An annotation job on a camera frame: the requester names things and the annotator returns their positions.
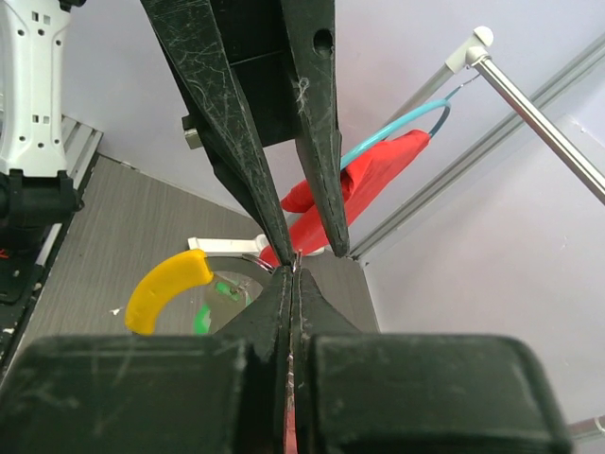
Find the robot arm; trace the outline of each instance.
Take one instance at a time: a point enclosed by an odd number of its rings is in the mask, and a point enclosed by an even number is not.
[[[5,91],[0,139],[3,229],[45,228],[78,210],[78,195],[65,171],[61,68],[71,7],[84,2],[0,0]]]

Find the wooden floor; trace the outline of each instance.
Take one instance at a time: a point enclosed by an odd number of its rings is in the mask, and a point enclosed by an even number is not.
[[[124,306],[155,265],[186,248],[190,236],[252,238],[242,217],[101,157],[20,348],[56,334],[120,334]],[[325,298],[360,329],[377,331],[370,294],[353,261],[329,253],[304,259]],[[201,290],[185,292],[163,312],[162,334],[192,333]]]

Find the silver metal pole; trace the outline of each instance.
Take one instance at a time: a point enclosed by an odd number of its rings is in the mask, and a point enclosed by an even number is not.
[[[605,204],[605,177],[553,125],[540,110],[498,69],[489,55],[480,57],[473,67],[540,136],[569,169]]]
[[[420,87],[420,89],[412,95],[406,103],[401,106],[397,112],[390,116],[384,126],[392,123],[400,116],[403,116],[418,106],[424,104],[430,97],[432,97],[437,91],[454,76],[454,72],[447,65],[442,66],[426,83]]]
[[[569,88],[588,76],[605,61],[605,33],[590,44],[561,71],[534,93],[532,100],[539,109],[547,107]],[[414,217],[427,204],[472,169],[481,159],[497,148],[524,124],[522,118],[511,113],[464,151],[451,165],[414,194],[392,215],[381,222],[351,250],[349,256],[359,259],[400,225]]]
[[[586,419],[567,426],[574,441],[579,443],[593,442],[605,438],[605,416]]]

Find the light blue hose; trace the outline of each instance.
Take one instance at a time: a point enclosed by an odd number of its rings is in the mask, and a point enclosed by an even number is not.
[[[446,99],[438,99],[436,101],[427,102],[426,104],[414,109],[413,111],[408,112],[403,116],[400,116],[399,118],[394,120],[392,123],[389,123],[387,126],[385,126],[379,132],[368,137],[366,140],[361,142],[359,145],[354,147],[351,151],[349,151],[347,154],[345,154],[342,157],[342,159],[340,161],[340,170],[344,169],[346,166],[348,166],[350,163],[352,163],[355,159],[357,159],[359,156],[361,156],[363,153],[365,153],[368,149],[372,148],[378,142],[385,140],[387,137],[392,135],[394,132],[400,130],[403,126],[420,118],[424,114],[428,114],[431,111],[443,108],[443,113],[441,114],[440,119],[437,121],[437,124],[433,127],[433,129],[429,133],[429,135],[431,137],[433,137],[437,133],[437,131],[441,128],[441,126],[443,126],[443,123],[445,123],[447,116],[450,114],[449,98],[451,96],[453,96],[456,91],[454,91],[450,95],[448,95]]]

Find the wire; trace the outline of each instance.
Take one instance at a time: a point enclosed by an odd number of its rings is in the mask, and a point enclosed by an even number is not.
[[[378,142],[385,140],[387,137],[392,135],[394,132],[400,130],[403,126],[407,125],[408,123],[411,123],[412,121],[420,118],[421,116],[423,116],[425,114],[428,114],[431,111],[434,111],[439,108],[443,108],[443,113],[441,114],[439,120],[437,120],[437,123],[435,124],[435,126],[428,133],[428,135],[431,138],[433,138],[435,136],[435,134],[437,134],[437,132],[441,129],[441,127],[445,123],[445,120],[447,120],[447,117],[450,114],[451,105],[450,105],[449,100],[462,87],[473,82],[479,76],[480,76],[480,74],[477,74],[476,76],[467,80],[466,82],[461,83],[458,87],[456,87],[454,90],[452,90],[444,99],[427,102],[426,104],[424,104],[420,107],[417,107],[413,111],[410,111],[410,112],[406,113],[405,115],[400,116],[393,122],[387,124],[387,126],[385,126],[382,130],[375,133],[374,135],[371,135],[366,140],[364,140],[363,142],[358,144],[356,147],[351,149],[347,154],[342,156],[342,159],[340,160],[340,170],[343,170],[346,166],[348,166],[355,159],[357,159],[359,156],[361,156],[363,153],[365,153],[368,149],[372,148]]]

